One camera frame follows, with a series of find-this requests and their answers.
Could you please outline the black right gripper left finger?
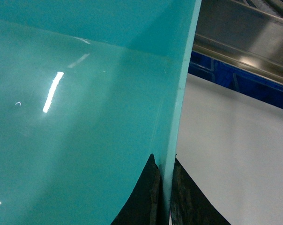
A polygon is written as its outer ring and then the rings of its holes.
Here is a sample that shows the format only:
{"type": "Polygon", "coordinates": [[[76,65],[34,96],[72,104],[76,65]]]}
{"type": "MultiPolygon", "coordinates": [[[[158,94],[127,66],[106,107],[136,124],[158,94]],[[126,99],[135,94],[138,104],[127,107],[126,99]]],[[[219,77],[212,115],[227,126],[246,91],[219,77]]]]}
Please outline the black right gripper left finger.
{"type": "Polygon", "coordinates": [[[113,225],[156,225],[160,190],[160,171],[150,154],[142,173],[113,225]]]}

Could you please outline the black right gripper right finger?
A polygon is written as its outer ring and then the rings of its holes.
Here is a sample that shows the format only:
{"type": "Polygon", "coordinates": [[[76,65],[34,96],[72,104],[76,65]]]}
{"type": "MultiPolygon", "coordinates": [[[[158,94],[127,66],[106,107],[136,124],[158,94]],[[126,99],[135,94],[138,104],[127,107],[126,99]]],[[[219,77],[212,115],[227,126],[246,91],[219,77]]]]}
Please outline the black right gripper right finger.
{"type": "Polygon", "coordinates": [[[229,224],[177,159],[172,178],[170,213],[174,225],[229,224]]]}

